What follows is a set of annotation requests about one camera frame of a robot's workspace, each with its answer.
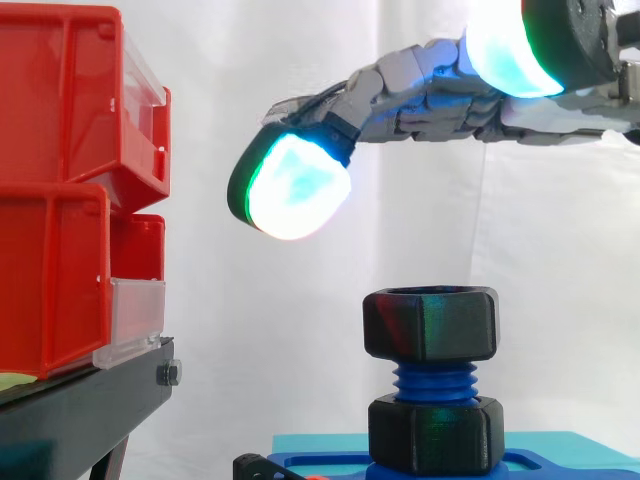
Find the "green light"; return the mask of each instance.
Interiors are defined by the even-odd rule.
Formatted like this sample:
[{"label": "green light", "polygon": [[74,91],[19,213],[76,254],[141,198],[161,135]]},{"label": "green light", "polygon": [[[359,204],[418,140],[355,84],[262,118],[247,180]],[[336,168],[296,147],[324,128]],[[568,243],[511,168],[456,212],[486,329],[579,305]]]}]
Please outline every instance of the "green light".
[{"label": "green light", "polygon": [[258,229],[295,240],[322,227],[350,192],[351,180],[340,162],[315,143],[288,133],[256,169],[245,210]]},{"label": "green light", "polygon": [[474,2],[466,37],[473,68],[492,87],[519,98],[547,97],[564,91],[533,54],[522,20],[521,0]]}]

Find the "black hex nut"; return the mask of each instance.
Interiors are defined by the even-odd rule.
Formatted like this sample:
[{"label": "black hex nut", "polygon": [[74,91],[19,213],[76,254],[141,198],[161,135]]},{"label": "black hex nut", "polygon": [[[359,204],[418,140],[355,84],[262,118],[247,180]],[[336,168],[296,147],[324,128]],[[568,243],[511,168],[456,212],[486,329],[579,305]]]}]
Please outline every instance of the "black hex nut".
[{"label": "black hex nut", "polygon": [[486,287],[381,290],[364,299],[364,346],[376,358],[427,364],[493,357],[498,294]]},{"label": "black hex nut", "polygon": [[505,453],[502,405],[417,405],[387,395],[369,406],[369,453],[383,467],[418,477],[488,474]]}]

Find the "red storage bin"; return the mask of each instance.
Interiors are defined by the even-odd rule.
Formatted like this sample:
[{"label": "red storage bin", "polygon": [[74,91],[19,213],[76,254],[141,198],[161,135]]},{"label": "red storage bin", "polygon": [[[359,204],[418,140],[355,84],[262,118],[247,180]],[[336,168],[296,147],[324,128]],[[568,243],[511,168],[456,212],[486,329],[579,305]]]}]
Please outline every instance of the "red storage bin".
[{"label": "red storage bin", "polygon": [[2,182],[91,182],[114,210],[169,195],[171,96],[111,7],[0,3]]},{"label": "red storage bin", "polygon": [[112,214],[99,185],[0,185],[0,225],[0,373],[108,368],[157,347],[161,217]]}]

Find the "blue threaded rod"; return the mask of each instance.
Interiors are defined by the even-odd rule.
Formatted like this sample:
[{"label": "blue threaded rod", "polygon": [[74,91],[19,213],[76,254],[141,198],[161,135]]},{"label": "blue threaded rod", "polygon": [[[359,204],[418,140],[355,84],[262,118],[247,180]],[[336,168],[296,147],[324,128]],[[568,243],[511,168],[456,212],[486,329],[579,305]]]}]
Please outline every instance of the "blue threaded rod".
[{"label": "blue threaded rod", "polygon": [[398,376],[396,400],[407,403],[437,403],[471,406],[478,401],[471,375],[476,367],[471,363],[447,365],[415,365],[401,363],[393,371]]}]

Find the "robotic hand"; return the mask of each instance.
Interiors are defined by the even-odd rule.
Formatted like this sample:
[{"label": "robotic hand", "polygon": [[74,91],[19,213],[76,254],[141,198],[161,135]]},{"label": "robotic hand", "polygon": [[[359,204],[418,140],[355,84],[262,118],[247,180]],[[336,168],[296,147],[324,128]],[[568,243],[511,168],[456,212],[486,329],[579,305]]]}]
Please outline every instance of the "robotic hand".
[{"label": "robotic hand", "polygon": [[314,232],[350,192],[356,142],[561,145],[614,130],[640,144],[640,63],[621,60],[640,45],[640,12],[618,15],[612,0],[477,4],[458,41],[390,53],[274,105],[231,176],[233,214],[281,239]]}]

